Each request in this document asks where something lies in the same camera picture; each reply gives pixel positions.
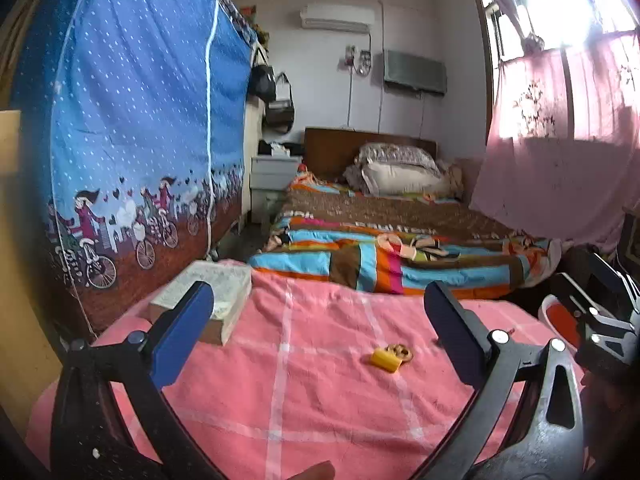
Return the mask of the person's left hand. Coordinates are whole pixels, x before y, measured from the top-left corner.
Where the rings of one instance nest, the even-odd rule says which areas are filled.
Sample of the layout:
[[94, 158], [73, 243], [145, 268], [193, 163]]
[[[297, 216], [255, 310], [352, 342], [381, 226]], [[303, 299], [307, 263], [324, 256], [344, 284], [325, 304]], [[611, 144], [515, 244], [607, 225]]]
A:
[[326, 460], [288, 478], [288, 480], [333, 480], [334, 478], [335, 468], [329, 460]]

